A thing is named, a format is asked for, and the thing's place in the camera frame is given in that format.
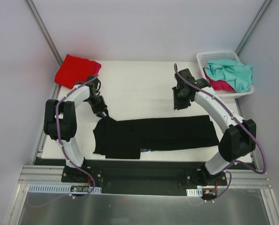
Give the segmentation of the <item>black daisy t-shirt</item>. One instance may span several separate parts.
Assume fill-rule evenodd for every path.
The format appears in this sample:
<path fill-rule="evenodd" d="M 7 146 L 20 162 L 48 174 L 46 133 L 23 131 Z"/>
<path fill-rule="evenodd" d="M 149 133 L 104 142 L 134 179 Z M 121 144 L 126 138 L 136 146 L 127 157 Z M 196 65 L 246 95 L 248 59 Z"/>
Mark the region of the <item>black daisy t-shirt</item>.
<path fill-rule="evenodd" d="M 217 146 L 208 115 L 116 121 L 101 119 L 93 130 L 95 154 L 110 159 L 140 159 L 141 152 Z"/>

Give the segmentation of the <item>pink t-shirt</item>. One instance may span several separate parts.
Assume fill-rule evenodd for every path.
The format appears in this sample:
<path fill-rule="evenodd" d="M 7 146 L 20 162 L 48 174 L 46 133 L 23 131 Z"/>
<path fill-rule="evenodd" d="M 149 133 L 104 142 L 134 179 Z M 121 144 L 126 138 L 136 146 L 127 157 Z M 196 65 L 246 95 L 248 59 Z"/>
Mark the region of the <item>pink t-shirt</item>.
<path fill-rule="evenodd" d="M 93 74 L 98 74 L 101 67 L 102 67 L 102 65 L 100 63 L 94 61 L 93 65 L 92 65 Z"/>

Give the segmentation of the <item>white plastic basket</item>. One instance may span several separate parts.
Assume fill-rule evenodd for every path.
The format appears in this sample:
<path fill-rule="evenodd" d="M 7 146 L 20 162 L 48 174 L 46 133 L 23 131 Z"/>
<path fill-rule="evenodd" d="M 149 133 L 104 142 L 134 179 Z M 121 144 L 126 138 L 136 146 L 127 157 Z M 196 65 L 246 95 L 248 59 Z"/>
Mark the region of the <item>white plastic basket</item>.
<path fill-rule="evenodd" d="M 235 52 L 200 52 L 196 59 L 202 77 L 220 98 L 240 98 L 254 92 L 252 66 L 241 63 Z"/>

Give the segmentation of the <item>red t-shirt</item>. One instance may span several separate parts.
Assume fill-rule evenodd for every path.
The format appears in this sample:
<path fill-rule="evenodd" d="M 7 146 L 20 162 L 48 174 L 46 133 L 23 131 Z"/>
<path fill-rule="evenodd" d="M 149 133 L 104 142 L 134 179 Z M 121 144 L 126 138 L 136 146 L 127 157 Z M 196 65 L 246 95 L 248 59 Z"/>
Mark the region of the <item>red t-shirt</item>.
<path fill-rule="evenodd" d="M 72 89 L 77 82 L 85 82 L 88 76 L 95 75 L 92 70 L 93 62 L 93 60 L 67 54 L 55 75 L 54 82 Z"/>

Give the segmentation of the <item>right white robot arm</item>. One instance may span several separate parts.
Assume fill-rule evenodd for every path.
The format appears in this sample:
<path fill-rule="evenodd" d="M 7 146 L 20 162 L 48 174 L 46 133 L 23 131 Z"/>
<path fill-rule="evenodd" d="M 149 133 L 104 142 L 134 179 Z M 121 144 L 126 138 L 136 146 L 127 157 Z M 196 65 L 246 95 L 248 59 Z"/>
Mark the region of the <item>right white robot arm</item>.
<path fill-rule="evenodd" d="M 252 119 L 245 120 L 231 111 L 204 78 L 195 79 L 189 69 L 175 67 L 174 70 L 177 85 L 173 87 L 173 108 L 186 109 L 196 102 L 223 133 L 218 152 L 195 175 L 203 184 L 211 185 L 228 165 L 256 148 L 256 124 Z"/>

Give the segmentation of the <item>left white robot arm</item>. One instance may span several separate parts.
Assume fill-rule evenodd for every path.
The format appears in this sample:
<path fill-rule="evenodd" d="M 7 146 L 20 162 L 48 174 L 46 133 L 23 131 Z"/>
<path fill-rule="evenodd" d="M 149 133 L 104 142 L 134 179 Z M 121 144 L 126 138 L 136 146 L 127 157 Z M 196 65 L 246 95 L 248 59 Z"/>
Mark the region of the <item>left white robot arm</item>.
<path fill-rule="evenodd" d="M 77 182 L 88 178 L 88 170 L 83 168 L 84 156 L 76 142 L 76 108 L 83 102 L 90 105 L 93 114 L 100 118 L 109 116 L 107 105 L 100 94 L 101 81 L 98 74 L 90 75 L 85 82 L 77 82 L 72 90 L 58 99 L 49 99 L 45 104 L 44 133 L 57 142 L 66 166 L 74 168 L 72 177 Z"/>

